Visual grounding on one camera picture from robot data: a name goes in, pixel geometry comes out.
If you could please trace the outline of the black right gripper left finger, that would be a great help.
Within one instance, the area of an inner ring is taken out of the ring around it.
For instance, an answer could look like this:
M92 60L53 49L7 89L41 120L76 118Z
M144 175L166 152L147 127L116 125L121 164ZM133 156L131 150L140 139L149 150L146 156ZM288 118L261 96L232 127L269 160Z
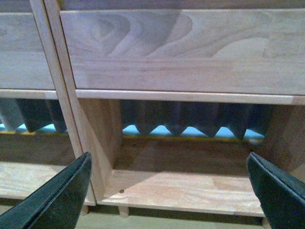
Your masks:
M0 216L2 229L74 229L87 196L92 156L84 153Z

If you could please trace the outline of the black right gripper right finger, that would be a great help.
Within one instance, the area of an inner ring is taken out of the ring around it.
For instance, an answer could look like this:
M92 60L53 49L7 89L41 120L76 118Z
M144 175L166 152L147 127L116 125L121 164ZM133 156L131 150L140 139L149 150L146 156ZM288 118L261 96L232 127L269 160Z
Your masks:
M273 229L305 227L305 184L251 152L247 172L261 208Z

